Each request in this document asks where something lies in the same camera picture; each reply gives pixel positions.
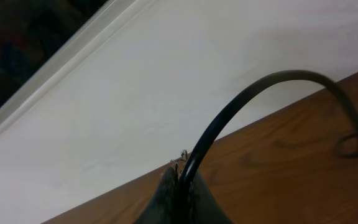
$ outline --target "white surface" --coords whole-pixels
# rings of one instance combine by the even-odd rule
[[[178,157],[271,72],[358,71],[358,1],[138,0],[117,20],[0,135],[0,223],[40,223]],[[270,88],[222,136],[318,88]]]

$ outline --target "black object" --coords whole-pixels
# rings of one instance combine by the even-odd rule
[[[246,103],[266,88],[289,80],[309,80],[322,84],[337,98],[355,133],[342,138],[335,152],[344,158],[357,158],[358,150],[345,154],[340,148],[344,141],[358,138],[358,112],[344,91],[329,78],[315,72],[289,70],[273,73],[248,86],[223,108],[197,142],[180,177],[172,167],[165,171],[154,196],[135,224],[232,223],[217,205],[205,181],[197,172],[198,166],[218,134]]]

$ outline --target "curved cable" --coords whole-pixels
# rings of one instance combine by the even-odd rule
[[[347,136],[344,136],[342,137],[338,142],[337,142],[337,145],[336,145],[336,148],[335,148],[335,152],[342,156],[343,155],[343,152],[341,152],[341,146],[344,142],[352,139],[352,138],[356,138],[357,137],[357,133],[353,133],[353,134],[350,134],[350,135],[347,135]]]
[[[201,164],[201,161],[203,160],[205,154],[208,152],[208,149],[211,147],[212,143],[215,141],[218,134],[222,131],[225,125],[227,125],[231,118],[236,115],[236,113],[246,103],[248,103],[260,92],[264,91],[266,88],[274,84],[290,80],[308,80],[325,86],[327,90],[330,91],[340,102],[355,131],[355,134],[341,139],[340,143],[352,137],[358,137],[358,112],[345,92],[335,82],[323,75],[305,70],[288,70],[276,72],[261,78],[260,80],[248,86],[245,90],[242,90],[227,106],[223,108],[223,110],[213,119],[211,124],[209,124],[201,138],[198,140],[181,173],[179,180],[179,188],[181,193],[187,194],[190,187],[190,182],[193,180],[198,166]],[[345,154],[340,152],[339,148],[337,147],[336,152],[345,158],[358,157],[358,150],[350,154]]]

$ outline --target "wooden table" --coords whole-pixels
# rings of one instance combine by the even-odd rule
[[[358,108],[358,73],[340,84]],[[350,132],[338,102],[323,90],[216,141],[200,170],[234,223],[358,224],[358,159],[333,154]],[[132,223],[163,170],[46,223]]]

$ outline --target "wooden surface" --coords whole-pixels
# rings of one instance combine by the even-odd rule
[[[358,108],[358,73],[340,84]],[[200,170],[234,223],[355,224],[358,159],[333,154],[350,132],[339,104],[323,90],[216,141]],[[132,223],[163,169],[46,223]]]

